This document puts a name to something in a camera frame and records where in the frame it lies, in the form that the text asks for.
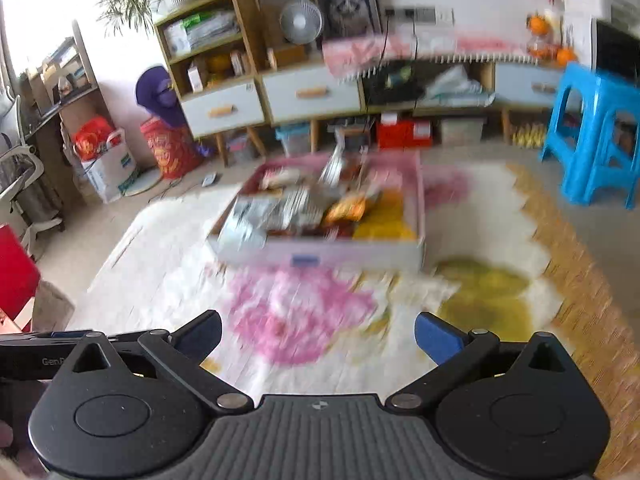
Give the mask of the person's left hand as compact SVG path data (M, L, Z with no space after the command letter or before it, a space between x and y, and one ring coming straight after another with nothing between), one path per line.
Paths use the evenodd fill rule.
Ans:
M3 420L1 425L1 480L47 479L48 473L40 465L30 448L20 448L14 442L13 429Z

